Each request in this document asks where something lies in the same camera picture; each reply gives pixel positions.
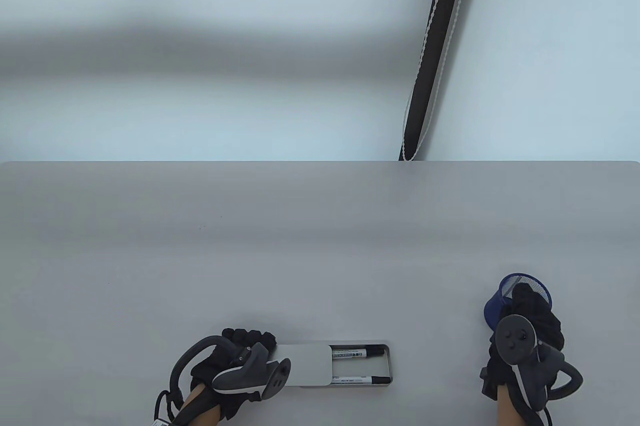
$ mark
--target hand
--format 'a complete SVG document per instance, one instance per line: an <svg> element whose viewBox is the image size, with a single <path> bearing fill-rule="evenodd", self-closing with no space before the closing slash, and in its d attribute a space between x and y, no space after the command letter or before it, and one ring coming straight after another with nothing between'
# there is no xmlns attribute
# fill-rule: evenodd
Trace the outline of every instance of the hand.
<svg viewBox="0 0 640 426"><path fill-rule="evenodd" d="M271 333L265 332L262 334L259 331L251 330L234 330L233 328L226 328L222 332L222 336L231 340L234 344L242 347L253 347L256 343L261 343L269 353L273 353L276 348L276 339ZM212 396L213 401L220 405L220 419L226 418L230 420L233 418L242 403L245 401L260 401L260 394L235 394L227 395L215 392L211 388L211 382L220 372L229 369L231 361L235 358L231 358L222 348L215 348L213 353L198 363L191 370L191 386L193 390L199 384L204 384L208 389L208 394Z"/></svg>
<svg viewBox="0 0 640 426"><path fill-rule="evenodd" d="M524 316L530 321L535 329L535 334L539 340L553 346L557 350L562 350L565 346L565 338L562 335L560 321L551 312L551 308L546 300L531 289L526 283L515 286L512 293L512 304L505 305L500 312L500 318L517 314ZM489 347L489 363L486 366L486 373L491 388L488 396L492 399L499 385L517 385L512 367L506 364L498 354L495 336L491 337ZM555 379L548 385L553 386Z"/></svg>

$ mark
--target blue mesh cup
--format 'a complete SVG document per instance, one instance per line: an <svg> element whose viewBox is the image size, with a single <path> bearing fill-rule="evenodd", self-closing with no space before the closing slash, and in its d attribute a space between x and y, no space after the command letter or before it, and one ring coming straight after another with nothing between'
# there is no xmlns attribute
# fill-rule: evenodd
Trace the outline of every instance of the blue mesh cup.
<svg viewBox="0 0 640 426"><path fill-rule="evenodd" d="M512 304L512 293L514 292L515 285L518 283L527 283L531 286L531 289L542 296L542 298L549 303L549 307L551 307L551 294L549 294L549 290L540 280L525 273L512 273L502 279L500 286L498 286L498 291L491 296L491 299L487 301L484 306L484 320L492 330L495 331L496 326L498 326L500 312L503 310L503 306Z"/></svg>

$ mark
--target black glove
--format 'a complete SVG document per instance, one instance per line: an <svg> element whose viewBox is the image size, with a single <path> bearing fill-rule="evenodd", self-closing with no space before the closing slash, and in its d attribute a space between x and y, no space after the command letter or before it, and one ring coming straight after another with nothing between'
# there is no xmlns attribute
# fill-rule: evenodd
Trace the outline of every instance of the black glove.
<svg viewBox="0 0 640 426"><path fill-rule="evenodd" d="M512 292L512 304L505 305L502 308L500 319L512 314L524 316L528 319L533 325L539 340L549 344L549 346L553 346L558 351L564 348L565 337L563 337L560 330L560 321L551 312L551 307L549 307L547 301L526 283L515 285ZM483 393L494 401L498 399L499 385L513 385L516 389L518 388L514 370L498 354L495 335L491 336L489 362L486 366L486 380ZM555 381L556 379L554 378L547 385L547 388L551 388Z"/></svg>
<svg viewBox="0 0 640 426"><path fill-rule="evenodd" d="M231 340L238 346L253 347L256 343L261 343L269 353L273 353L276 349L276 339L271 333L265 332L262 334L259 331L251 330L247 333L247 330L234 330L233 328L226 328L222 332L222 336ZM191 370L191 390L193 391L196 386L203 383L206 387L205 395L209 398L214 406L220 405L220 419L230 420L240 409L240 406L245 401L260 401L260 394L236 394L226 395L220 394L211 388L211 382L220 372L229 369L231 361L235 358L231 358L222 348L215 348L211 355L198 363Z"/></svg>

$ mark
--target gray table surface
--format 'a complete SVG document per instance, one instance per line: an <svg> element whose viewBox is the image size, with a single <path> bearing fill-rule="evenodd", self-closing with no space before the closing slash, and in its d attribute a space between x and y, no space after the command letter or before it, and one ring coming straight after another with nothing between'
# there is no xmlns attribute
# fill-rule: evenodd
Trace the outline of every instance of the gray table surface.
<svg viewBox="0 0 640 426"><path fill-rule="evenodd" d="M3 164L2 423L151 424L179 355L245 326L386 340L395 381L234 424L493 425L482 308L526 271L585 376L555 423L640 424L639 192L636 163Z"/></svg>

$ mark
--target marker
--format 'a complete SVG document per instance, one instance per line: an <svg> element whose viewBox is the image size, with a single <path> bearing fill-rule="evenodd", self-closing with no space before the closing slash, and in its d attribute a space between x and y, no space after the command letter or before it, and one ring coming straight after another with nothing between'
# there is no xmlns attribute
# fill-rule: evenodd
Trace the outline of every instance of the marker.
<svg viewBox="0 0 640 426"><path fill-rule="evenodd" d="M332 385L390 385L389 376L334 376Z"/></svg>
<svg viewBox="0 0 640 426"><path fill-rule="evenodd" d="M366 348L359 349L333 349L331 351L331 359L371 358L372 356L383 356L384 353L385 349L382 346L366 346Z"/></svg>

